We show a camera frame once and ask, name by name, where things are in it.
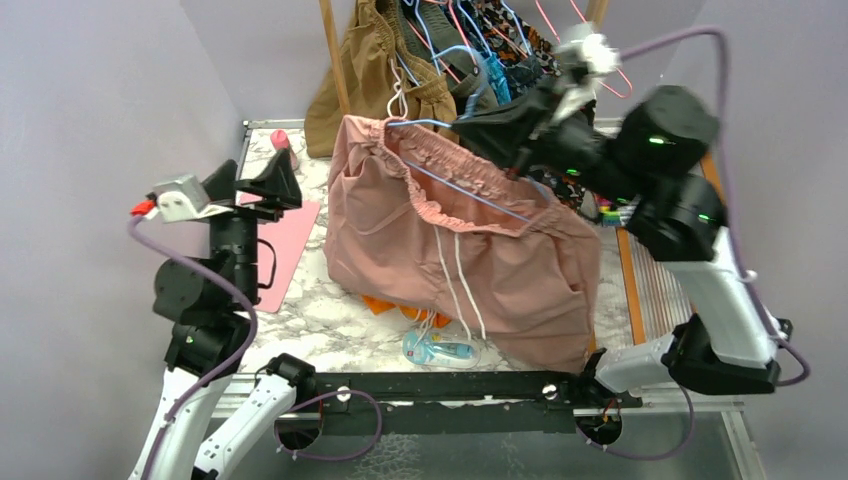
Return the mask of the pink shorts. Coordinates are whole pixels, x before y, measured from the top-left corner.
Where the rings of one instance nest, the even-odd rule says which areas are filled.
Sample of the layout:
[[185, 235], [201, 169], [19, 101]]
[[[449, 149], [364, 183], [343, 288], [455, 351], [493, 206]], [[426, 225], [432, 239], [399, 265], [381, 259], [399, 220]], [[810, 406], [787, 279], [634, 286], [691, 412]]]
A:
[[601, 243], [553, 192], [420, 126], [342, 119], [328, 177], [328, 275], [433, 310], [536, 368], [588, 359]]

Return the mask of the pink wire hanger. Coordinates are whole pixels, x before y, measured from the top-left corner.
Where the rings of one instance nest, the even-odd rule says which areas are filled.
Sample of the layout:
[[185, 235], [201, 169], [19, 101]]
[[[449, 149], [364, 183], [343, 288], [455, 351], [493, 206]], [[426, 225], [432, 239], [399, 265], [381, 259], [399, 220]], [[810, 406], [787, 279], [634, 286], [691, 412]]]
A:
[[[559, 61], [565, 61], [566, 54], [574, 54], [578, 60], [586, 63], [588, 72], [593, 76], [595, 82], [604, 87], [610, 93], [620, 99], [627, 99], [633, 93], [633, 85], [629, 78], [620, 69], [620, 58], [617, 51], [607, 43], [607, 38], [597, 31], [592, 22], [580, 22], [568, 30], [563, 30], [560, 35], [549, 19], [546, 10], [540, 1], [535, 2], [536, 8], [545, 24], [553, 34], [557, 44], [552, 48], [551, 54]], [[617, 72], [625, 82], [628, 91], [621, 93], [610, 87], [602, 79]]]

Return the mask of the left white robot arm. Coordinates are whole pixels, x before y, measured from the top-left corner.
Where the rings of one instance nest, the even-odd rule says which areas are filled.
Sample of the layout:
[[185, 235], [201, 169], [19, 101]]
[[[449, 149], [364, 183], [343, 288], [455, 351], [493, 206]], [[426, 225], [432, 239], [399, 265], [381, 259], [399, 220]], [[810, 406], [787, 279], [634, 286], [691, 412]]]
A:
[[[226, 161], [204, 180], [181, 175], [157, 184], [131, 212], [129, 234], [164, 256], [154, 279], [154, 312], [173, 324], [162, 392], [135, 479], [226, 479], [261, 434], [316, 393], [315, 369], [288, 354], [259, 370], [248, 398], [215, 431], [208, 426], [258, 331], [258, 228], [302, 205], [286, 147], [241, 178]], [[146, 220], [203, 222], [209, 254], [191, 258], [139, 231]]]

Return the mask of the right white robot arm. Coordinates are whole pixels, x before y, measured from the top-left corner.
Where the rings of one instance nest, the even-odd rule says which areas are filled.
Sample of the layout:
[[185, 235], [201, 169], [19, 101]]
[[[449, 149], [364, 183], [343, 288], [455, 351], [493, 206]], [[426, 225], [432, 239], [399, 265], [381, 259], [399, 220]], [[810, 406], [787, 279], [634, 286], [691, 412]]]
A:
[[687, 89], [653, 89], [614, 136], [578, 111], [557, 115], [567, 90], [553, 82], [523, 98], [453, 123], [471, 148], [517, 176], [548, 168], [617, 204], [624, 227], [683, 288], [694, 311], [658, 340], [591, 357], [579, 398], [600, 407], [616, 393], [675, 382], [704, 395], [773, 393], [776, 353], [791, 331], [752, 296], [731, 245], [716, 188], [693, 173], [715, 141], [718, 119]]

